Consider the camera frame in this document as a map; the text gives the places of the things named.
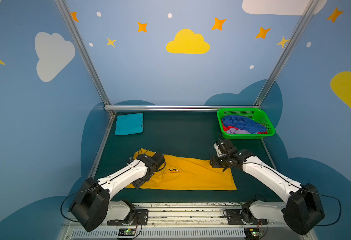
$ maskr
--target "folded turquoise shirt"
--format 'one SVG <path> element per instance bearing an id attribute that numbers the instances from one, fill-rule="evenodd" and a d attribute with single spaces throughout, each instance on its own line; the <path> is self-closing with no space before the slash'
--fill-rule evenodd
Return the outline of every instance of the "folded turquoise shirt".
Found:
<path id="1" fill-rule="evenodd" d="M 144 114 L 135 113 L 117 117 L 115 135 L 129 135 L 144 131 Z"/>

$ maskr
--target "blue wall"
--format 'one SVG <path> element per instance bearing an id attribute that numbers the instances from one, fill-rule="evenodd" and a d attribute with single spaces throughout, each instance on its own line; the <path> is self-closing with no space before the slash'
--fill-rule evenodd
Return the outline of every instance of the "blue wall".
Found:
<path id="1" fill-rule="evenodd" d="M 343 13 L 333 23 L 327 18 L 336 7 Z M 351 71 L 351 1 L 328 0 L 262 103 L 268 115 L 280 115 L 272 120 L 277 134 L 265 138 L 278 170 L 341 200 L 340 222 L 315 228 L 320 240 L 348 238 L 344 226 L 351 222 L 351 108 L 330 86 L 343 71 Z M 337 201 L 322 201 L 326 218 L 320 224 L 331 223 L 337 218 Z"/>
<path id="2" fill-rule="evenodd" d="M 87 177 L 109 120 L 77 50 L 52 81 L 39 78 L 42 31 L 73 42 L 53 0 L 0 2 L 0 239 L 57 236 L 60 203 Z"/>
<path id="3" fill-rule="evenodd" d="M 276 44 L 289 38 L 299 20 L 249 14 L 237 0 L 67 3 L 112 104 L 252 105 L 234 95 L 268 78 L 282 52 Z M 226 19 L 222 31 L 212 30 L 215 18 Z M 137 22 L 147 23 L 147 32 L 138 32 Z M 255 39 L 260 27 L 271 28 L 265 39 Z M 169 53 L 167 43 L 184 28 L 202 34 L 210 50 Z M 115 47 L 107 45 L 107 38 L 115 40 Z"/>

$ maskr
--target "folded blue cloth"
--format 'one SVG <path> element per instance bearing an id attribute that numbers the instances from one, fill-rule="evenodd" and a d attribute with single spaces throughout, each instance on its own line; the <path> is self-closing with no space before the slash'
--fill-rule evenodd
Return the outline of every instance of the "folded blue cloth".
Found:
<path id="1" fill-rule="evenodd" d="M 225 127 L 236 127 L 238 129 L 246 130 L 251 134 L 267 131 L 266 127 L 262 124 L 255 122 L 250 118 L 238 115 L 225 116 L 222 118 L 222 124 L 225 125 Z"/>
<path id="2" fill-rule="evenodd" d="M 135 113 L 117 117 L 115 135 L 129 135 L 144 131 L 144 114 Z"/>

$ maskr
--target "white robotic arm segment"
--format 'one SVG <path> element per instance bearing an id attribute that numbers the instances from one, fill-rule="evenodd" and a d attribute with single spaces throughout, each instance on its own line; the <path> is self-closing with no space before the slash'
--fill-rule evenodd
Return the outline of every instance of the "white robotic arm segment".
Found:
<path id="1" fill-rule="evenodd" d="M 242 170 L 252 175 L 260 182 L 265 184 L 268 188 L 273 190 L 273 192 L 275 192 L 284 203 L 287 203 L 291 195 L 290 192 L 296 192 L 298 190 L 293 185 L 301 185 L 301 183 L 291 180 L 273 168 L 269 167 L 257 156 L 248 157 L 246 159 L 246 162 L 244 162 L 242 165 Z"/>
<path id="2" fill-rule="evenodd" d="M 99 185 L 105 190 L 109 190 L 111 200 L 114 195 L 125 188 L 133 181 L 142 178 L 146 175 L 147 166 L 141 160 L 134 160 L 128 166 L 121 170 L 98 179 Z"/>

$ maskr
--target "laundry pile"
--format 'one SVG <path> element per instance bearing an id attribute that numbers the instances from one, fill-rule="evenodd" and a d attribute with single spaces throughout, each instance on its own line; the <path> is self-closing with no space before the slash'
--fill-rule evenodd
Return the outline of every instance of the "laundry pile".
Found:
<path id="1" fill-rule="evenodd" d="M 221 121 L 224 131 L 228 134 L 268 134 L 264 125 L 247 117 L 228 115 Z"/>

